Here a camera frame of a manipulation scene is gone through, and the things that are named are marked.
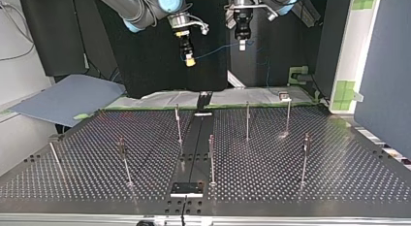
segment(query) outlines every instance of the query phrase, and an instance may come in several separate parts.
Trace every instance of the metal table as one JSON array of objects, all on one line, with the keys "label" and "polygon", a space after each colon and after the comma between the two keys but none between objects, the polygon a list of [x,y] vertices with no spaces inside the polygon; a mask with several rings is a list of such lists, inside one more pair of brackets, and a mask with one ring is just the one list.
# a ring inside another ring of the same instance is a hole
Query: metal table
[{"label": "metal table", "polygon": [[[61,166],[47,146],[0,177],[0,220],[411,222],[405,167],[322,107],[293,107],[284,137],[286,114],[286,108],[251,108],[247,142],[246,109],[213,116],[180,111],[181,146],[174,111],[97,113],[55,144]],[[305,133],[312,150],[301,185]],[[215,186],[209,185],[210,135]],[[133,187],[117,151],[120,137]],[[172,198],[177,182],[200,183],[203,197]]]}]

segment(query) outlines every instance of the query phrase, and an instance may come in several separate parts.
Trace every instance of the white foam sheet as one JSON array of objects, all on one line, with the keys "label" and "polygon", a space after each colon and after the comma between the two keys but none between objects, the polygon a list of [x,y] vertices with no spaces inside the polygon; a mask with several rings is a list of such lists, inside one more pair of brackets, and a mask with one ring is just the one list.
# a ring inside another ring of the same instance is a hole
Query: white foam sheet
[{"label": "white foam sheet", "polygon": [[279,92],[288,92],[293,103],[311,103],[312,98],[298,86],[226,89],[212,94],[211,106],[241,105],[248,102],[251,105],[280,103]]},{"label": "white foam sheet", "polygon": [[[297,86],[247,89],[226,89],[221,92],[213,92],[210,104],[216,105],[241,105],[250,104],[275,104],[280,103],[278,92],[287,91],[294,103],[311,103],[311,97]],[[167,91],[157,92],[141,99],[120,97],[106,109],[165,109],[175,105],[185,108],[196,108],[199,98],[198,92]]]}]

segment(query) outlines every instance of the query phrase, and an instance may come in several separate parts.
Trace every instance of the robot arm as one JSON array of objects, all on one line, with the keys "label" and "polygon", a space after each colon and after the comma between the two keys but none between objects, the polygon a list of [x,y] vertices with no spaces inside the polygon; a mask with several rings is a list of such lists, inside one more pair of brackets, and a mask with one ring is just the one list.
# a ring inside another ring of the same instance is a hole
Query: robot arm
[{"label": "robot arm", "polygon": [[250,22],[254,9],[264,9],[267,19],[286,15],[298,0],[232,0],[228,10],[234,11],[233,19],[236,22],[235,37],[239,40],[239,50],[245,50],[245,43],[251,38]]},{"label": "robot arm", "polygon": [[190,28],[200,26],[204,35],[208,25],[187,11],[191,7],[185,0],[102,0],[116,10],[130,31],[137,33],[148,26],[156,26],[157,21],[168,17],[174,34],[180,40],[181,56],[187,66],[195,65],[194,48],[190,41]]},{"label": "robot arm", "polygon": [[[137,33],[148,26],[156,26],[157,20],[168,17],[174,34],[180,40],[179,49],[188,67],[196,64],[194,48],[190,40],[190,28],[200,26],[204,35],[208,25],[200,18],[190,15],[191,4],[185,0],[102,0],[116,10],[123,18],[130,31]],[[250,21],[254,9],[267,11],[268,20],[287,14],[298,0],[232,0],[229,8],[237,24],[235,36],[239,40],[240,50],[245,50],[245,43],[251,38]]]}]

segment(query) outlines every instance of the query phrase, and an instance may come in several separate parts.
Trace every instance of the white wall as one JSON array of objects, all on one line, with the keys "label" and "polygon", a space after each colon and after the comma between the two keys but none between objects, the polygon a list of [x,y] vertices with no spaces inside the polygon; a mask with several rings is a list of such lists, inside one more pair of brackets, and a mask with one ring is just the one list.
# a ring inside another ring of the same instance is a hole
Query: white wall
[{"label": "white wall", "polygon": [[[21,9],[19,0],[0,0]],[[12,17],[24,31],[17,13]],[[0,10],[0,59],[27,52],[31,44]],[[33,50],[19,59],[0,61],[0,112],[51,86],[39,55]],[[52,123],[17,113],[0,113],[0,176],[47,144],[56,130]]]},{"label": "white wall", "polygon": [[[0,1],[9,2],[21,9],[19,0]],[[13,12],[12,17],[24,29],[18,14]],[[16,31],[0,10],[0,59],[25,53],[30,48],[31,44]],[[50,85],[35,50],[19,59],[0,61],[0,106]]]},{"label": "white wall", "polygon": [[[380,0],[375,0],[372,9],[350,10],[344,39],[335,73],[332,90],[332,102],[338,81],[355,81],[354,91],[359,92],[365,62],[369,51],[375,19],[377,18]],[[333,111],[332,113],[354,113],[357,102],[352,102],[349,111]]]}]

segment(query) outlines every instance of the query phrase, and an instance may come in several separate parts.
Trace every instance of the vertical post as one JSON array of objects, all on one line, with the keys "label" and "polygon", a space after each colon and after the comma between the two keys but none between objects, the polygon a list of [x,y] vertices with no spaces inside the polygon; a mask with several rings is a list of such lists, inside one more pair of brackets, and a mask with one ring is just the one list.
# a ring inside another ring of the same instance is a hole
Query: vertical post
[{"label": "vertical post", "polygon": [[291,112],[292,99],[290,98],[290,95],[288,94],[288,92],[279,92],[278,97],[280,99],[280,102],[287,103],[287,122],[285,125],[284,134],[282,135],[282,137],[285,138],[288,136],[289,130],[290,130],[290,112]]},{"label": "vertical post", "polygon": [[181,126],[180,126],[180,119],[179,119],[178,104],[175,106],[175,120],[177,121],[177,128],[178,128],[178,142],[181,145],[182,144],[182,138],[181,138]]},{"label": "vertical post", "polygon": [[306,169],[306,163],[307,163],[307,158],[309,156],[309,152],[311,150],[311,138],[308,133],[305,133],[304,136],[304,143],[302,148],[304,149],[304,164],[302,165],[302,176],[301,176],[301,187],[305,185],[305,169]]},{"label": "vertical post", "polygon": [[208,140],[208,149],[209,149],[209,158],[211,160],[211,186],[215,186],[217,183],[215,183],[215,178],[214,178],[214,136],[209,135],[209,140]]},{"label": "vertical post", "polygon": [[128,166],[128,163],[127,163],[126,146],[125,146],[125,142],[124,142],[124,137],[120,137],[120,139],[119,139],[118,150],[119,150],[121,159],[122,159],[123,162],[124,162],[124,166],[125,166],[126,173],[127,173],[127,178],[128,178],[128,180],[129,180],[128,183],[127,183],[127,185],[128,185],[129,187],[131,187],[131,186],[134,185],[134,183],[133,183],[133,181],[131,180],[130,170],[129,170],[129,166]]},{"label": "vertical post", "polygon": [[291,99],[290,101],[288,101],[288,107],[287,107],[287,124],[285,127],[285,133],[287,133],[287,135],[289,132],[289,124],[290,124],[290,111],[291,111]]},{"label": "vertical post", "polygon": [[51,147],[51,151],[52,151],[52,154],[53,154],[53,156],[54,156],[55,161],[57,162],[58,165],[60,165],[60,159],[58,158],[58,155],[57,155],[57,152],[56,152],[56,150],[55,150],[54,144],[53,144],[52,142],[50,142],[50,143],[48,143],[48,144],[49,144],[50,147]]},{"label": "vertical post", "polygon": [[250,140],[250,104],[247,102],[247,142]]}]

